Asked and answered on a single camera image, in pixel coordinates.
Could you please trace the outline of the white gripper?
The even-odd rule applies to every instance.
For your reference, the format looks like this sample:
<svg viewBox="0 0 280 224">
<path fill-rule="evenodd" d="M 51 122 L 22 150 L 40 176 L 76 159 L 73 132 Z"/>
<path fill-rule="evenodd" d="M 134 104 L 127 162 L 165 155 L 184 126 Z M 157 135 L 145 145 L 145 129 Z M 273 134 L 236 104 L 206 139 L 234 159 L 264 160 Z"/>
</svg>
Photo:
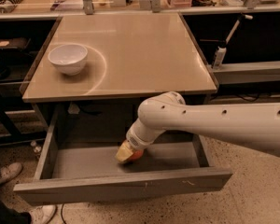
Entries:
<svg viewBox="0 0 280 224">
<path fill-rule="evenodd" d="M 126 162 L 136 150 L 144 150 L 152 144 L 151 141 L 140 139 L 134 131 L 129 130 L 126 139 L 119 147 L 116 153 L 116 159 L 119 163 Z"/>
</svg>

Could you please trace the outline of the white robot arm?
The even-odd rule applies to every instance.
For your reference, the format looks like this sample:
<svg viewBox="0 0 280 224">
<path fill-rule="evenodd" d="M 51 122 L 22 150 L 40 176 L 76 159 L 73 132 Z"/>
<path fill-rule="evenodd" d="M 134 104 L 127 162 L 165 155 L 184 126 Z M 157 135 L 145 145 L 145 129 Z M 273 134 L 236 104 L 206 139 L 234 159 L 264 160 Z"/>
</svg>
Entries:
<svg viewBox="0 0 280 224">
<path fill-rule="evenodd" d="M 166 131 L 183 131 L 280 157 L 280 103 L 186 105 L 170 91 L 143 101 L 116 154 L 124 163 Z"/>
</svg>

